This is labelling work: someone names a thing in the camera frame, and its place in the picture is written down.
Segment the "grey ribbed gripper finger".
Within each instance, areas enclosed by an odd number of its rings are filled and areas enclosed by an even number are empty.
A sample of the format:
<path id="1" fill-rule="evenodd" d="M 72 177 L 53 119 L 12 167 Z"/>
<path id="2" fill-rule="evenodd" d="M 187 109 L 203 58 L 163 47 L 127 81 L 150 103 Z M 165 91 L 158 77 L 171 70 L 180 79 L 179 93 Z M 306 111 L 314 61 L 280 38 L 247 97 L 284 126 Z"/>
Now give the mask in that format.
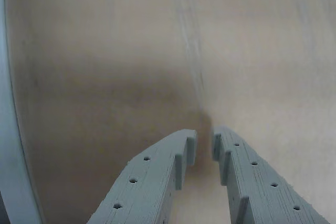
<path id="1" fill-rule="evenodd" d="M 212 156 L 232 223 L 328 223 L 231 129 L 213 129 Z"/>
<path id="2" fill-rule="evenodd" d="M 196 131 L 176 131 L 132 158 L 89 223 L 168 223 L 175 191 L 194 165 Z"/>

